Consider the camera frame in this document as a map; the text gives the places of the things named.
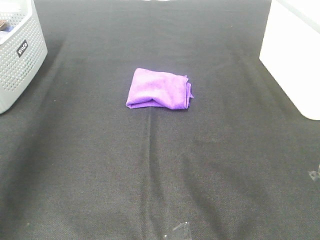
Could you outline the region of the purple microfiber towel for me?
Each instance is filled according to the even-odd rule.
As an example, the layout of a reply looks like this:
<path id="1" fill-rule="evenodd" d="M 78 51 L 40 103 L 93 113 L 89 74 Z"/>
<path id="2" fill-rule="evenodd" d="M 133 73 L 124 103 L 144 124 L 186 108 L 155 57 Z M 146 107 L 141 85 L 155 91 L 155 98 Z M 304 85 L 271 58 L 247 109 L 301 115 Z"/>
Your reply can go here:
<path id="1" fill-rule="evenodd" d="M 185 110 L 193 97 L 192 84 L 186 75 L 137 68 L 125 105 L 130 109 L 158 107 Z"/>

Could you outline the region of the black fabric table mat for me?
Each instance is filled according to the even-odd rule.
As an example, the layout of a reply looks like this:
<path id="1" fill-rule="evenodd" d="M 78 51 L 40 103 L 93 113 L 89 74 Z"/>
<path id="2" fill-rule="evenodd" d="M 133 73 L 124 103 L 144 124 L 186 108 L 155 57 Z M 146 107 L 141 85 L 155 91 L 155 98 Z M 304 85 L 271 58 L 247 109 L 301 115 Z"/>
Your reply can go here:
<path id="1" fill-rule="evenodd" d="M 3 240 L 317 240 L 320 124 L 259 61 L 268 0 L 37 0 L 48 54 L 0 117 Z M 128 108 L 137 68 L 187 109 Z"/>

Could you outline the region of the clear tape piece centre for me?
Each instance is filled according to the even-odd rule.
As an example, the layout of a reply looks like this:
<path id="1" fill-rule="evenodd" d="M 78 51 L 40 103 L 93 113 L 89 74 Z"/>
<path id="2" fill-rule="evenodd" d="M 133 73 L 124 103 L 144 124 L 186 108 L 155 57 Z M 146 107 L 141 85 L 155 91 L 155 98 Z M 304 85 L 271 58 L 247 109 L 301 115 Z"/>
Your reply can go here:
<path id="1" fill-rule="evenodd" d="M 163 240 L 192 240 L 192 234 L 189 222 L 183 222 L 172 229 L 172 231 L 163 236 Z"/>

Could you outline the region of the clear tape piece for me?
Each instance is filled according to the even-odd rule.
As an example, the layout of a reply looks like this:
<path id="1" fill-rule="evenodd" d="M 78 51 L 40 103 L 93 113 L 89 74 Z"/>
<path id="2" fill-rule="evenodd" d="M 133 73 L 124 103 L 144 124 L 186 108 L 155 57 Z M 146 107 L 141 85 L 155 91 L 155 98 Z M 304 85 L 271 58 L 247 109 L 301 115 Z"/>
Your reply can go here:
<path id="1" fill-rule="evenodd" d="M 172 231 L 163 236 L 163 240 L 192 240 L 192 234 L 189 222 L 183 222 L 172 229 Z"/>
<path id="2" fill-rule="evenodd" d="M 318 167 L 318 171 L 313 170 L 308 172 L 309 177 L 312 179 L 313 182 L 320 181 L 320 167 Z"/>

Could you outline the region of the white plastic bin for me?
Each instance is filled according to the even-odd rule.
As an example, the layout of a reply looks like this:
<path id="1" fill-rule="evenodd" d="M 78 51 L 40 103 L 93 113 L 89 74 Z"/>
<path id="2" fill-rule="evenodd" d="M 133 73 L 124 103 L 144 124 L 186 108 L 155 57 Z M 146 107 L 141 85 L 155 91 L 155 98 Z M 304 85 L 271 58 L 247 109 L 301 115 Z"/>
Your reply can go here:
<path id="1" fill-rule="evenodd" d="M 298 111 L 320 119 L 320 2 L 273 0 L 259 59 Z"/>

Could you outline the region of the grey perforated laundry basket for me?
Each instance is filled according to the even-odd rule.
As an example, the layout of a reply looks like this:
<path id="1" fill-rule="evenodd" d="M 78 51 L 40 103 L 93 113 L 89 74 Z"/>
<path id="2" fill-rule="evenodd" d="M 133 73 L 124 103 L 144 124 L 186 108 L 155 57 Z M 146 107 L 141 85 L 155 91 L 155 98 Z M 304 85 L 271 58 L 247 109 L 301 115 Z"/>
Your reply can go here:
<path id="1" fill-rule="evenodd" d="M 2 0 L 0 19 L 0 112 L 20 97 L 42 66 L 48 49 L 33 0 Z"/>

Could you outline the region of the clear tape piece right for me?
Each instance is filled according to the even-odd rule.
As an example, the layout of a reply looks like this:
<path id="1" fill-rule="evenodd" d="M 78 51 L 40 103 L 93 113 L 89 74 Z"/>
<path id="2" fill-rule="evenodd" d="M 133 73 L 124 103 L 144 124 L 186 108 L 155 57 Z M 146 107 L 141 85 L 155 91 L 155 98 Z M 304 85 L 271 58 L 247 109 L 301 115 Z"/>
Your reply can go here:
<path id="1" fill-rule="evenodd" d="M 318 171 L 313 170 L 308 172 L 309 177 L 312 179 L 313 182 L 320 181 L 320 167 L 318 167 Z"/>

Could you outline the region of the grey towel in basket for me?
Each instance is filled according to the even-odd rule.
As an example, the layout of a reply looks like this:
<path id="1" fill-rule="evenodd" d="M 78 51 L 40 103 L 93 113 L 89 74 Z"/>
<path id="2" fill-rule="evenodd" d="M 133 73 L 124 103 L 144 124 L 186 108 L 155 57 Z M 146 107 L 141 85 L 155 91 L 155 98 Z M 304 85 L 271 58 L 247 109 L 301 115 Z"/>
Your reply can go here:
<path id="1" fill-rule="evenodd" d="M 7 26 L 3 30 L 0 31 L 0 38 L 5 38 L 11 31 L 13 30 L 12 26 Z"/>

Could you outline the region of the brown towel in basket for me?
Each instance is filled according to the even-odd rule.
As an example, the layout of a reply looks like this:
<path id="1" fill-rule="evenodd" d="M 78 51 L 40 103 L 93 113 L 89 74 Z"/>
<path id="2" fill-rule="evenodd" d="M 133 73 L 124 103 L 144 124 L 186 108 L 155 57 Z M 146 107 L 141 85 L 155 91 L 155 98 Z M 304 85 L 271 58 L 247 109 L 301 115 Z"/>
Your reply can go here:
<path id="1" fill-rule="evenodd" d="M 7 22 L 5 20 L 0 20 L 0 31 L 7 27 Z"/>

